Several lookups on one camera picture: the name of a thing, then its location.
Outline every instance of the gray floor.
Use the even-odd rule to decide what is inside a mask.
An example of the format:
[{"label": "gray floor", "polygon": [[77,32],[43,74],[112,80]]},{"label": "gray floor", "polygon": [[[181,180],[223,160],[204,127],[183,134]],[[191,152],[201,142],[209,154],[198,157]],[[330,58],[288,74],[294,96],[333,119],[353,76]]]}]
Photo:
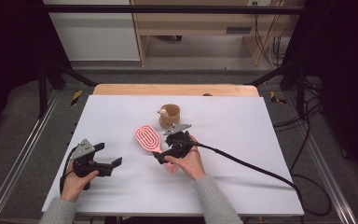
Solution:
[{"label": "gray floor", "polygon": [[[265,75],[272,67],[262,64],[252,66],[249,54],[240,38],[222,37],[186,37],[181,42],[171,37],[157,36],[150,41],[145,67],[134,64],[118,64],[115,69],[109,67],[95,70],[95,67],[78,67],[78,72],[94,81],[103,83],[230,83],[243,84]],[[48,124],[29,159],[26,161],[20,178],[5,206],[0,213],[2,218],[39,219],[40,209],[46,199],[46,192],[56,175],[62,161],[67,143],[71,140],[71,132],[81,115],[82,108],[87,101],[87,95],[92,88],[77,83],[65,76],[68,85],[59,94],[57,105],[51,114]],[[279,104],[270,101],[270,92],[275,91],[278,99],[286,99],[291,92],[282,92],[279,88],[280,77],[275,77],[258,87],[259,93],[265,98],[272,123],[282,122],[293,118],[296,114],[289,104]],[[320,84],[317,78],[312,80]],[[83,94],[77,105],[70,105],[77,90]],[[18,155],[32,131],[38,113],[37,83],[31,82],[14,90],[10,96],[6,110],[0,118],[0,187],[5,182],[7,174],[16,162]],[[358,222],[358,164],[356,161],[343,159],[340,145],[330,128],[324,114],[318,113],[310,120],[311,134],[318,148],[325,157],[339,188],[342,190]],[[277,132],[286,163],[290,167],[302,142],[301,128]],[[310,147],[301,155],[295,168],[296,174],[305,175],[322,184],[320,173],[310,155]],[[312,211],[322,212],[327,206],[322,192],[311,183],[295,178],[303,195],[305,206]],[[76,220],[86,220],[78,216]],[[341,223],[337,210],[333,210],[324,217],[317,217],[310,213],[305,215],[306,223]],[[297,217],[265,217],[264,223],[294,223]],[[259,222],[258,218],[250,219],[251,223]]]}]

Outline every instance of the small metal object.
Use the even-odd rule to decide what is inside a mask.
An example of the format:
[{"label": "small metal object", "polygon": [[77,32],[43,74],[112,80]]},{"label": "small metal object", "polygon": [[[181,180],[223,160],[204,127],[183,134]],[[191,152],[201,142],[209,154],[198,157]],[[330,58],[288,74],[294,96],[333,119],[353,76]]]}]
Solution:
[{"label": "small metal object", "polygon": [[179,133],[184,129],[188,129],[191,127],[191,124],[173,124],[171,128],[169,128],[167,131],[165,131],[164,135],[171,135],[174,133]]},{"label": "small metal object", "polygon": [[77,146],[74,153],[72,153],[71,161],[90,154],[95,151],[95,147],[86,138]]}]

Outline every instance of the aluminum rail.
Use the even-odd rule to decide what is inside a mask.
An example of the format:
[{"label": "aluminum rail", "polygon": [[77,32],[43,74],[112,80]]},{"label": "aluminum rail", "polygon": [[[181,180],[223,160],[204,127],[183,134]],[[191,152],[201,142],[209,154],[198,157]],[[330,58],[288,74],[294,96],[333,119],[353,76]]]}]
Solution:
[{"label": "aluminum rail", "polygon": [[[291,106],[295,115],[298,115],[296,112],[296,100],[294,94],[290,91],[284,91],[283,94],[288,100],[288,103]],[[301,125],[300,128],[302,134],[305,137],[308,129],[307,123]],[[319,176],[324,182],[324,187],[328,195],[330,196],[334,207],[336,208],[337,214],[341,219],[341,222],[344,224],[356,224],[356,218],[347,200],[345,199],[345,196],[341,191],[338,182],[334,178],[333,172],[328,167],[327,162],[325,161],[324,156],[322,155],[321,150],[318,148],[318,145],[316,144],[316,141],[311,133],[309,135],[308,146],[310,149],[310,155],[313,159],[313,162],[315,163],[316,169],[319,172]]]},{"label": "aluminum rail", "polygon": [[195,14],[277,14],[304,15],[324,11],[317,7],[226,7],[226,6],[150,6],[150,5],[26,5],[22,9],[53,13],[195,13]]},{"label": "aluminum rail", "polygon": [[28,139],[20,152],[20,155],[14,162],[10,172],[8,173],[4,183],[2,184],[0,188],[0,214],[7,202],[8,197],[10,196],[10,193],[14,189],[17,180],[20,178],[21,172],[25,167],[25,164],[27,163],[29,157],[31,156],[31,153],[34,150],[34,146],[36,145],[37,140],[42,134],[60,95],[61,93],[59,91],[54,91],[50,96],[47,112],[45,113],[44,117],[37,120],[34,129],[28,136]]}]

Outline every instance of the person's hand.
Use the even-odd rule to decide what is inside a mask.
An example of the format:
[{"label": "person's hand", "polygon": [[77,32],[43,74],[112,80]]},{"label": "person's hand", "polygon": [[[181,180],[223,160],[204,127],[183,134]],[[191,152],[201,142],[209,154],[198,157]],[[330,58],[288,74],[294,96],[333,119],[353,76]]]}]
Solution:
[{"label": "person's hand", "polygon": [[66,178],[63,185],[63,190],[61,194],[61,199],[75,203],[80,193],[83,191],[83,188],[89,183],[95,176],[97,176],[98,171],[93,171],[84,177],[78,177],[74,172],[74,162],[70,161],[68,169],[66,170]]},{"label": "person's hand", "polygon": [[[190,139],[193,142],[197,142],[197,139],[192,135],[190,135]],[[173,156],[165,156],[164,160],[178,165],[183,171],[185,171],[188,176],[194,180],[203,178],[205,176],[200,152],[196,146],[193,146],[188,154],[182,159],[177,159]]]}]

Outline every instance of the pink hairbrush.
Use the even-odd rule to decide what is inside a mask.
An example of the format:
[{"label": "pink hairbrush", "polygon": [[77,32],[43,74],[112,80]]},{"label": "pink hairbrush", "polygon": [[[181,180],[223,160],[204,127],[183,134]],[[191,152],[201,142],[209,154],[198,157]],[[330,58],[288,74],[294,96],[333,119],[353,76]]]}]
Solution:
[{"label": "pink hairbrush", "polygon": [[[162,152],[159,146],[159,135],[150,125],[145,125],[139,128],[135,133],[135,137],[145,150],[158,153]],[[175,173],[177,170],[177,166],[169,162],[164,163],[164,166],[170,174]]]}]

